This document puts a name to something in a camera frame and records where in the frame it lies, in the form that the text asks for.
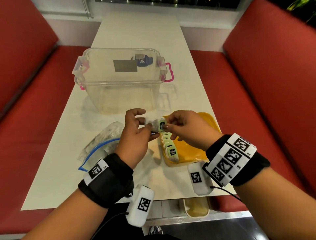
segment white table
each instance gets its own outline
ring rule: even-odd
[[[175,16],[111,12],[102,21],[92,47],[157,49],[171,63],[175,76],[173,82],[161,85],[160,93],[168,98],[158,114],[184,109],[207,112],[215,118]],[[60,205],[77,188],[84,174],[77,170],[79,153],[114,121],[124,123],[124,115],[99,114],[86,92],[75,85],[22,210]],[[197,197],[187,167],[168,167],[156,140],[149,143],[148,154],[133,176],[135,185],[144,184],[155,191],[155,200]],[[235,193],[231,185],[226,189]],[[214,189],[210,195],[223,194],[227,193]]]

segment left hand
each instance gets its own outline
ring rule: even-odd
[[[159,133],[151,134],[151,124],[144,125],[144,117],[135,117],[145,114],[141,108],[130,109],[125,115],[125,127],[115,153],[132,169],[143,159],[148,149],[148,142],[159,137]]]

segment clear plastic container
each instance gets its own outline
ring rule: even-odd
[[[160,84],[166,80],[165,59],[154,49],[89,48],[78,57],[75,83],[86,90],[102,114],[157,107]]]

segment yellow tray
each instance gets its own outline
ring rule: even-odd
[[[206,112],[198,112],[198,115],[200,115],[211,127],[215,128],[216,130],[221,132],[219,130],[219,127],[217,126],[214,118],[211,115],[209,115]],[[165,163],[169,167],[177,167],[177,166],[181,166],[181,165],[186,165],[186,164],[189,164],[191,162],[198,161],[198,160],[207,160],[206,154],[203,150],[198,149],[198,148],[194,148],[194,147],[190,146],[189,144],[187,144],[185,141],[178,141],[178,138],[176,138],[173,142],[174,142],[174,145],[176,146],[177,151],[178,151],[179,163],[175,163],[175,162],[170,161],[166,157],[165,151],[162,150]]]

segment hand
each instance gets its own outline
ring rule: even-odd
[[[173,112],[164,125],[166,132],[171,132],[171,140],[179,136],[178,141],[206,151],[223,134],[212,128],[204,119],[193,111],[178,110]]]
[[[159,137],[159,133],[151,134],[151,124],[144,125],[144,117],[135,117],[145,114],[141,108],[130,109],[125,114],[125,127],[115,153],[132,169],[143,159],[148,149],[148,142]]]

